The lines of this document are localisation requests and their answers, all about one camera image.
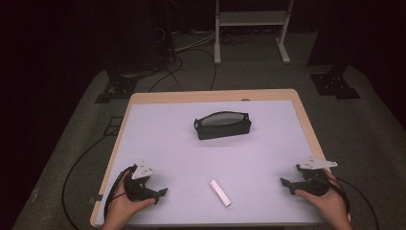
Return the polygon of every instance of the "cable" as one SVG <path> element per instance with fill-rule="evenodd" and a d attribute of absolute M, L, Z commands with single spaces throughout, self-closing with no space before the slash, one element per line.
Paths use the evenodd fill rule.
<path fill-rule="evenodd" d="M 364 198 L 365 202 L 367 202 L 367 205 L 368 205 L 368 207 L 370 208 L 370 210 L 372 212 L 373 220 L 375 222 L 376 229 L 380 230 L 378 217 L 376 216 L 375 210 L 373 209 L 371 203 L 368 201 L 367 197 L 358 188 L 356 188 L 355 186 L 350 184 L 347 180 L 344 180 L 344 179 L 339 178 L 339 177 L 336 177 L 336 178 L 337 178 L 337 180 L 339 180 L 339 181 L 349 185 L 350 187 L 352 187 L 358 194 L 360 194 Z"/>
<path fill-rule="evenodd" d="M 248 38 L 244 38 L 242 35 L 235 35 L 235 34 L 224 34 L 220 38 L 220 42 L 222 45 L 237 46 L 239 44 L 251 41 L 250 34 L 247 34 L 247 37 Z"/>
<path fill-rule="evenodd" d="M 174 86 L 176 86 L 176 85 L 177 85 L 177 83 L 175 83 L 173 86 L 169 87 L 169 88 L 167 89 L 167 92 L 170 92 L 170 90 L 171 90 Z"/>
<path fill-rule="evenodd" d="M 108 213 L 108 209 L 110 208 L 110 203 L 113 199 L 124 195 L 125 193 L 122 193 L 120 195 L 117 195 L 115 197 L 113 197 L 114 193 L 116 192 L 117 186 L 119 185 L 120 181 L 122 180 L 125 172 L 131 170 L 133 167 L 130 166 L 128 168 L 126 168 L 125 170 L 123 170 L 122 172 L 120 172 L 119 176 L 117 177 L 116 181 L 114 181 L 113 186 L 110 189 L 110 193 L 108 193 L 107 199 L 105 200 L 105 204 L 104 204 L 104 212 L 103 212 L 103 217 L 104 219 L 107 217 L 107 213 Z"/>
<path fill-rule="evenodd" d="M 157 82 L 155 82 L 155 83 L 149 88 L 149 90 L 148 90 L 149 93 L 152 92 L 152 89 L 153 89 L 159 82 L 161 82 L 161 81 L 164 80 L 165 78 L 169 77 L 170 75 L 176 73 L 178 70 L 180 70 L 180 69 L 182 68 L 182 66 L 183 66 L 183 60 L 182 60 L 180 57 L 177 57 L 177 56 L 174 56 L 174 57 L 177 58 L 178 60 L 180 60 L 180 65 L 179 65 L 179 67 L 177 67 L 177 68 L 175 69 L 175 71 L 170 72 L 169 74 L 163 76 L 161 79 L 159 79 Z"/>
<path fill-rule="evenodd" d="M 342 189 L 340 189 L 338 186 L 336 186 L 335 184 L 328 182 L 328 186 L 332 190 L 334 190 L 338 195 L 340 195 L 341 198 L 343 198 L 344 203 L 346 204 L 347 214 L 349 214 L 350 213 L 350 200 L 349 200 L 349 197 L 347 196 L 347 194 L 344 193 L 344 191 Z"/>
<path fill-rule="evenodd" d="M 233 11 L 234 11 L 234 7 L 236 6 L 236 2 L 237 2 L 237 0 L 234 1 L 233 6 L 231 7 L 230 12 L 233 12 Z M 241 5 L 242 5 L 242 0 L 241 0 L 240 3 L 239 3 L 239 7 L 238 7 L 238 10 L 237 10 L 237 11 L 239 11 L 239 9 L 241 8 Z M 221 28 L 221 31 L 219 32 L 219 34 L 221 35 L 226 29 L 227 29 L 227 27 L 222 27 L 222 28 Z M 207 37 L 205 37 L 205 38 L 203 38 L 203 39 L 201 39 L 201 40 L 198 40 L 198 41 L 194 42 L 194 43 L 191 44 L 191 45 L 187 45 L 187 46 L 184 46 L 184 47 L 181 47 L 181 48 L 173 49 L 173 52 L 184 51 L 184 50 L 188 50 L 188 49 L 190 49 L 190 48 L 196 47 L 196 46 L 203 45 L 203 44 L 205 44 L 205 43 L 207 43 L 207 42 L 213 40 L 214 38 L 215 38 L 215 32 L 213 32 L 212 34 L 210 34 L 209 36 L 207 36 Z"/>
<path fill-rule="evenodd" d="M 118 198 L 118 197 L 120 197 L 120 196 L 122 196 L 122 195 L 124 195 L 124 194 L 126 194 L 126 192 L 123 192 L 122 194 L 120 194 L 120 195 L 116 195 L 116 196 L 114 196 L 113 198 L 111 198 L 111 200 L 110 201 L 113 201 L 115 198 Z"/>
<path fill-rule="evenodd" d="M 227 30 L 227 27 L 222 27 L 219 34 L 220 35 L 223 34 L 226 30 Z M 224 43 L 225 45 L 239 45 L 241 43 L 248 42 L 248 41 L 251 40 L 251 36 L 249 36 L 249 35 L 248 35 L 248 39 L 244 39 L 241 36 L 235 36 L 235 35 L 234 35 L 234 37 L 239 37 L 240 41 L 233 42 L 233 40 L 230 37 L 228 37 L 230 40 L 232 40 L 231 42 L 230 41 L 229 42 L 221 41 L 221 43 Z M 209 36 L 207 36 L 207 37 L 205 37 L 203 39 L 195 41 L 191 45 L 187 45 L 187 46 L 184 46 L 184 47 L 173 49 L 173 52 L 180 52 L 180 51 L 188 50 L 188 49 L 203 45 L 203 44 L 213 40 L 214 38 L 215 38 L 215 33 L 212 33 L 212 34 L 210 34 Z"/>
<path fill-rule="evenodd" d="M 78 162 L 81 160 L 81 158 L 83 158 L 83 156 L 85 156 L 94 146 L 96 146 L 98 143 L 100 143 L 102 140 L 104 140 L 104 138 L 108 137 L 110 135 L 103 135 L 103 137 L 101 139 L 99 139 L 97 142 L 95 142 L 93 145 L 91 145 L 84 153 L 81 154 L 81 156 L 78 158 L 78 160 L 75 162 L 75 164 L 72 166 L 71 170 L 68 172 L 66 178 L 65 178 L 65 182 L 63 183 L 63 187 L 62 187 L 62 208 L 63 208 L 63 212 L 65 214 L 65 217 L 68 218 L 68 221 L 71 223 L 71 225 L 79 230 L 79 228 L 75 225 L 75 223 L 72 221 L 71 217 L 69 216 L 68 210 L 66 208 L 66 204 L 65 204 L 65 189 L 66 189 L 66 184 L 68 183 L 69 177 L 72 173 L 72 171 L 74 170 L 75 166 L 78 164 Z"/>
<path fill-rule="evenodd" d="M 177 80 L 177 78 L 175 77 L 175 75 L 168 69 L 167 66 L 166 66 L 165 68 L 167 69 L 168 73 L 170 73 L 170 74 L 173 76 L 173 78 L 174 78 L 175 81 L 176 81 L 176 84 L 179 85 L 180 90 L 183 91 L 183 88 L 182 88 L 182 86 L 180 85 L 180 83 L 179 83 L 179 81 Z"/>
<path fill-rule="evenodd" d="M 200 51 L 200 52 L 204 52 L 204 53 L 206 53 L 207 55 L 209 55 L 210 58 L 212 59 L 213 64 L 214 64 L 214 75 L 213 75 L 213 79 L 212 79 L 212 84 L 210 85 L 210 91 L 212 91 L 212 90 L 213 90 L 213 85 L 214 85 L 214 82 L 215 82 L 215 76 L 216 76 L 216 74 L 217 74 L 217 66 L 216 66 L 215 63 L 214 63 L 214 57 L 213 57 L 213 55 L 212 55 L 210 52 L 205 51 L 205 50 L 202 50 L 202 49 L 189 49 L 189 50 L 184 50 L 184 51 L 178 52 L 177 54 L 181 54 L 181 53 L 188 52 L 188 51 Z"/>
<path fill-rule="evenodd" d="M 162 39 L 161 39 L 161 42 L 163 42 L 164 40 L 165 40 L 165 31 L 164 30 L 162 30 L 161 28 L 154 28 L 154 30 L 155 31 L 161 31 L 162 32 Z"/>
<path fill-rule="evenodd" d="M 211 34 L 213 33 L 213 31 L 189 31 L 189 32 L 184 32 L 183 34 L 187 34 L 187 35 L 197 35 L 197 36 L 206 36 L 206 34 Z M 181 34 L 180 32 L 175 32 L 172 33 L 173 35 L 177 35 L 177 34 Z"/>

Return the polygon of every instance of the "black pouch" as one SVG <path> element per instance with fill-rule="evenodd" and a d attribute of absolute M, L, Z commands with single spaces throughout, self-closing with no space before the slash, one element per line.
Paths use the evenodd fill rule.
<path fill-rule="evenodd" d="M 194 120 L 199 140 L 247 134 L 250 127 L 248 113 L 222 111 Z"/>

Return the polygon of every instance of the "hand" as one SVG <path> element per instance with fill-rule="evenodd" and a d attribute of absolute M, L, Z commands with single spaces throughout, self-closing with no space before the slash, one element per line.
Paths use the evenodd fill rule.
<path fill-rule="evenodd" d="M 329 171 L 325 170 L 327 176 L 331 178 L 330 183 L 336 185 L 335 176 Z M 350 230 L 352 229 L 349 217 L 347 215 L 346 204 L 337 192 L 328 189 L 327 193 L 321 196 L 309 194 L 303 190 L 296 190 L 295 194 L 303 197 L 314 206 L 316 206 L 322 213 L 323 218 L 336 230 Z"/>
<path fill-rule="evenodd" d="M 107 217 L 102 226 L 102 230 L 118 230 L 123 228 L 128 221 L 140 210 L 155 203 L 155 199 L 150 198 L 139 202 L 132 202 L 124 194 L 124 179 L 129 175 L 129 171 L 125 172 L 119 186 L 114 194 L 114 198 L 110 203 Z"/>

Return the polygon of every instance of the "white eraser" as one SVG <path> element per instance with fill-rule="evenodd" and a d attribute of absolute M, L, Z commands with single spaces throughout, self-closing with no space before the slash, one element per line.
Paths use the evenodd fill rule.
<path fill-rule="evenodd" d="M 224 194 L 224 191 L 221 189 L 221 187 L 218 185 L 217 181 L 212 180 L 212 182 L 210 182 L 210 186 L 212 187 L 212 189 L 218 194 L 218 196 L 220 197 L 221 201 L 223 201 L 224 205 L 226 207 L 228 207 L 231 204 L 230 199 L 226 196 L 226 194 Z"/>

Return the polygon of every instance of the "gray carpet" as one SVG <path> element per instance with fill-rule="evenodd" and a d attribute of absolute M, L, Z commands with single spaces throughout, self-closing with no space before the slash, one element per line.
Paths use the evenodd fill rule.
<path fill-rule="evenodd" d="M 329 66 L 307 67 L 316 34 L 289 33 L 285 45 L 290 65 L 282 64 L 275 34 L 251 35 L 238 45 L 222 46 L 222 63 L 216 68 L 213 90 L 293 88 L 302 99 L 325 156 L 338 162 L 332 171 L 356 185 L 371 202 L 381 229 L 406 226 L 406 134 L 391 111 L 374 93 L 366 76 L 349 67 L 344 77 L 361 96 L 356 100 L 337 100 L 317 93 L 309 74 L 325 73 Z M 200 39 L 177 35 L 177 47 Z M 199 47 L 213 53 L 213 45 Z M 153 91 L 209 90 L 214 76 L 212 58 L 201 51 L 178 55 L 182 68 L 175 77 L 162 80 Z M 174 70 L 179 61 L 168 65 Z M 147 92 L 166 71 L 142 79 L 136 92 Z M 37 193 L 21 212 L 13 229 L 73 229 L 64 216 L 62 186 L 77 159 L 102 138 L 110 118 L 123 116 L 128 100 L 94 103 L 108 81 L 100 72 L 89 85 L 61 136 L 41 178 Z M 115 143 L 105 137 L 79 161 L 66 187 L 67 210 L 80 229 L 90 229 L 93 197 L 98 192 Z M 349 187 L 354 229 L 374 229 L 373 218 L 361 196 Z M 330 229 L 326 224 L 285 229 Z"/>

